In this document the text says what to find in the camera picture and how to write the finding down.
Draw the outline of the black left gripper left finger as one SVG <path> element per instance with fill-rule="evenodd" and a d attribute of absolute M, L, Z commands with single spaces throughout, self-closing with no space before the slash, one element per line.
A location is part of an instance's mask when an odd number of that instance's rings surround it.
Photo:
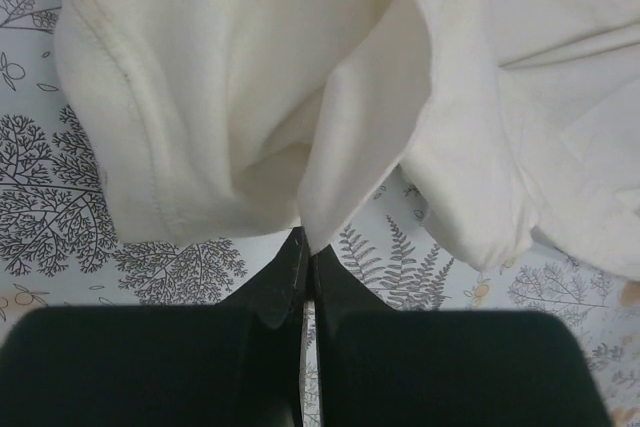
<path fill-rule="evenodd" d="M 294 229 L 201 306 L 48 307 L 1 347 L 5 426 L 299 426 L 309 248 Z"/>

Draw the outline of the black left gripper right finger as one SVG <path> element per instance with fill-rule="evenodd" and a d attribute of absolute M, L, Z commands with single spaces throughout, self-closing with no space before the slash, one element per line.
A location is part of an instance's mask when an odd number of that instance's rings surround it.
<path fill-rule="evenodd" d="M 331 249 L 310 262 L 326 426 L 607 426 L 570 330 L 526 310 L 399 311 Z"/>

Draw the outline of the cream white t shirt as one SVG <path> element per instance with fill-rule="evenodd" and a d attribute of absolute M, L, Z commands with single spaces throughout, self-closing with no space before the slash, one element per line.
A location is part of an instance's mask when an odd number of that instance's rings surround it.
<path fill-rule="evenodd" d="M 485 270 L 639 276 L 639 0 L 61 0 L 62 89 L 123 242 L 302 226 L 395 169 Z"/>

